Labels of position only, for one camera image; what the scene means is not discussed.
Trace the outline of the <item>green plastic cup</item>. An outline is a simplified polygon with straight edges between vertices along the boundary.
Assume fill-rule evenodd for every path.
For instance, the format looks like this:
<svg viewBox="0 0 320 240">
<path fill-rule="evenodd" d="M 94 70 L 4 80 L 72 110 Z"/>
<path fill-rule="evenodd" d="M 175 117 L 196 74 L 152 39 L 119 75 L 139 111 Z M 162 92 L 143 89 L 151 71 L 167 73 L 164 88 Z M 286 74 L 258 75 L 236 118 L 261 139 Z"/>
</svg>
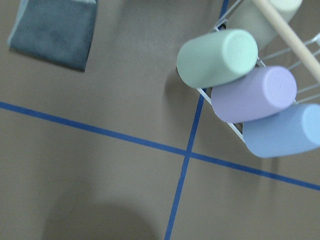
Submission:
<svg viewBox="0 0 320 240">
<path fill-rule="evenodd" d="M 191 88 L 204 89 L 233 82 L 256 65 L 258 46 L 243 29 L 227 29 L 193 38 L 180 48 L 176 68 Z"/>
</svg>

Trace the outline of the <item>purple plastic cup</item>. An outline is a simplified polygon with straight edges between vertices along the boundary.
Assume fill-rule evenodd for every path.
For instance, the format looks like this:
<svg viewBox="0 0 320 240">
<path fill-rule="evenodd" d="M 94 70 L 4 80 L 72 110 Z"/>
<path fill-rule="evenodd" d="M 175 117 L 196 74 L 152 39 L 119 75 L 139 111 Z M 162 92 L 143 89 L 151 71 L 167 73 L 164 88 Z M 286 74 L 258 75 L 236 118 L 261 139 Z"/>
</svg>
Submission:
<svg viewBox="0 0 320 240">
<path fill-rule="evenodd" d="M 246 76 L 211 91 L 211 105 L 226 123 L 244 123 L 277 114 L 297 95 L 293 74 L 282 66 L 255 67 Z"/>
</svg>

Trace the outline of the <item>folded grey cloth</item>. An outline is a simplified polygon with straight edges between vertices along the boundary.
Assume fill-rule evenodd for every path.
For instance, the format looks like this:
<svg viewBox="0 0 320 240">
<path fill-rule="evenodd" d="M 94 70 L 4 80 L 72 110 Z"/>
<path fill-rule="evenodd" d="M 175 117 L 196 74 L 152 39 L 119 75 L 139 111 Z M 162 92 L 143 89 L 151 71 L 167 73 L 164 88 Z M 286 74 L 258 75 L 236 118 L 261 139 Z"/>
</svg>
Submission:
<svg viewBox="0 0 320 240">
<path fill-rule="evenodd" d="M 83 72 L 97 12 L 96 0 L 22 0 L 7 44 L 18 52 Z"/>
</svg>

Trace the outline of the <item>pale beige plastic cup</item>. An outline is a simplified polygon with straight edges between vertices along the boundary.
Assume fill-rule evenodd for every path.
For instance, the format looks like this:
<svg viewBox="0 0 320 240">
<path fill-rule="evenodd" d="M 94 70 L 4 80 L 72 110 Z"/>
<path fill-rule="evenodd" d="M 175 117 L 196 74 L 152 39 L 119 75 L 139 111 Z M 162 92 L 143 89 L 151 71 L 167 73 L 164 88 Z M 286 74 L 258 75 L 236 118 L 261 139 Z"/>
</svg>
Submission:
<svg viewBox="0 0 320 240">
<path fill-rule="evenodd" d="M 296 14 L 302 0 L 270 0 L 269 3 L 288 23 Z M 227 18 L 228 29 L 243 29 L 255 39 L 258 50 L 264 49 L 277 32 L 251 0 L 243 0 Z"/>
</svg>

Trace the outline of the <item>blue plastic cup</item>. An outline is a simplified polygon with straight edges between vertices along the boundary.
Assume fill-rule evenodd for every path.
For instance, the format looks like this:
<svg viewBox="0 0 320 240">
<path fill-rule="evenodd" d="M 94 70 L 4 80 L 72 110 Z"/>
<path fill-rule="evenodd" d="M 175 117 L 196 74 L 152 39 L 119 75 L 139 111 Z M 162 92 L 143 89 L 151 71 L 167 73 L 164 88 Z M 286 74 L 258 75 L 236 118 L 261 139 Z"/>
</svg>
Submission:
<svg viewBox="0 0 320 240">
<path fill-rule="evenodd" d="M 320 147 L 320 105 L 295 104 L 275 115 L 243 124 L 249 151 L 259 158 L 300 154 Z"/>
</svg>

